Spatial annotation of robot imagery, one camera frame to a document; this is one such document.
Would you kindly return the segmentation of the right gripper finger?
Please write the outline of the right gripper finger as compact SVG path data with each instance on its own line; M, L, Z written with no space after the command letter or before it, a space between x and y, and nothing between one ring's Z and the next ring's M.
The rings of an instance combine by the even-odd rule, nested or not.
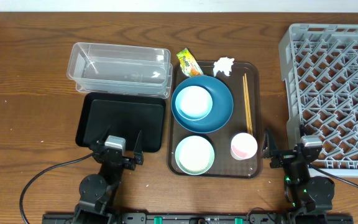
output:
M272 132L267 128L264 132L264 143L262 146L262 158L275 157L278 154L278 147L275 143Z
M307 128L301 124L299 126L299 130L300 130L300 136L303 137L303 136L308 136L310 134L310 132L307 130Z

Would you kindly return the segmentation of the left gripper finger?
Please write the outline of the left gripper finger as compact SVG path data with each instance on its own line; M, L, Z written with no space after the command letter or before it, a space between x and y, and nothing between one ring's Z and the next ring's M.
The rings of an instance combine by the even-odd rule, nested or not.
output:
M134 158L135 158L135 163L137 165L142 165L144 163L144 155L142 150L142 130L139 131L137 140L135 142Z
M97 143L97 144L99 144L99 145L100 145L100 144L101 144L101 145L104 145L106 139L107 139L108 136L109 136L110 128L111 128L110 125L107 126L107 127L105 128L105 130L96 138L96 143Z

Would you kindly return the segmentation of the pink white cup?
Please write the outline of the pink white cup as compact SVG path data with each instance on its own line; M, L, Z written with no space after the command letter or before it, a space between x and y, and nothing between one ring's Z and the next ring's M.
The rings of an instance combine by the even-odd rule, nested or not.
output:
M256 139L248 133L236 134L231 139L231 156L236 160L250 159L256 155L257 150Z

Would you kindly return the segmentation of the light green bowl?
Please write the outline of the light green bowl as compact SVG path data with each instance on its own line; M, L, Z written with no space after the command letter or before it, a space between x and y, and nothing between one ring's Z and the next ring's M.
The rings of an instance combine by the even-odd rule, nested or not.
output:
M188 136L182 139L175 149L175 161L186 174L201 175L206 173L214 162L212 144L201 136Z

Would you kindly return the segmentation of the dark blue plate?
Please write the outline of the dark blue plate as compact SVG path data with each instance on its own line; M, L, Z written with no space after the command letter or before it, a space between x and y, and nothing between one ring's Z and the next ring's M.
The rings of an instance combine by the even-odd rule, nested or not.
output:
M205 88L212 96L213 107L209 115L197 121L190 121L181 117L175 107L175 99L180 90L188 86ZM231 118L234 110L234 100L229 88L220 80L210 76L187 78L181 82L173 92L172 114L176 121L185 129L194 133L212 133L222 128Z

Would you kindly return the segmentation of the light blue bowl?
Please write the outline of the light blue bowl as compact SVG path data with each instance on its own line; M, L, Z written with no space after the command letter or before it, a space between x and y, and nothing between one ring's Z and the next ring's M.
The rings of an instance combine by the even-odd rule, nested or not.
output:
M175 107L184 119L197 121L209 115L213 107L213 99L205 88L188 86L178 92Z

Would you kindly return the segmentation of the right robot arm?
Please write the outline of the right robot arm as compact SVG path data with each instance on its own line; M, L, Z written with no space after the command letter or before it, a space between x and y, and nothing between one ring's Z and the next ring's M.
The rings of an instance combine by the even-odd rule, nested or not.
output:
M310 176L308 166L317 160L323 143L316 135L304 135L292 150L279 150L269 129L264 132L262 158L270 168L284 171L284 190L293 209L272 218L274 223L327 223L326 212L333 208L334 182Z

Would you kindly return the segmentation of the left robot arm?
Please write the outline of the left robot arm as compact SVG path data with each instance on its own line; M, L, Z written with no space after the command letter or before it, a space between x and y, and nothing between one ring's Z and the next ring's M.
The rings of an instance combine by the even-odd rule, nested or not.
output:
M124 156L126 140L109 133L110 128L92 140L89 148L93 158L101 164L97 174L86 176L80 183L80 200L75 208L73 224L120 223L121 217L114 209L117 189L121 183L123 171L135 170L142 165L142 131L139 131L134 145L134 157Z

